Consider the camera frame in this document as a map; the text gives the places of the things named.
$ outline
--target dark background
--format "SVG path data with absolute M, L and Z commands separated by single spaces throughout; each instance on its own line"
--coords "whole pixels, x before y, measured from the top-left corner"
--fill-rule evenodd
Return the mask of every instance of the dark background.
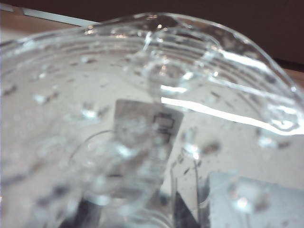
M 304 71 L 304 0 L 1 0 L 92 21 L 172 12 L 215 21 L 256 42 L 285 68 Z

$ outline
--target clear plastic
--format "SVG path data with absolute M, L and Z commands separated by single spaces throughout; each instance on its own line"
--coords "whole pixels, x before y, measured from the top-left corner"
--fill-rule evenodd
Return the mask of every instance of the clear plastic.
M 1 65 L 3 227 L 304 227 L 302 89 L 238 32 L 139 14 Z

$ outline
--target curved glass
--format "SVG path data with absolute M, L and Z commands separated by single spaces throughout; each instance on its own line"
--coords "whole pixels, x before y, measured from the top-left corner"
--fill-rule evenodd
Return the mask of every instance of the curved glass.
M 302 89 L 238 32 L 145 13 L 1 64 L 4 227 L 304 227 Z

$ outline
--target clear glass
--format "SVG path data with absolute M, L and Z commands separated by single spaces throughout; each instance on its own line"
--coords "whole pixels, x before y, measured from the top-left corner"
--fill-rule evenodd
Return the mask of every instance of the clear glass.
M 302 89 L 238 32 L 139 14 L 1 64 L 3 227 L 304 227 Z

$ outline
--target clear glass bowl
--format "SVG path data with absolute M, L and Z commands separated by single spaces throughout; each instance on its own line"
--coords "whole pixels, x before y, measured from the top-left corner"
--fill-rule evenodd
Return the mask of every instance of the clear glass bowl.
M 146 13 L 1 63 L 4 227 L 304 227 L 302 89 L 238 32 Z

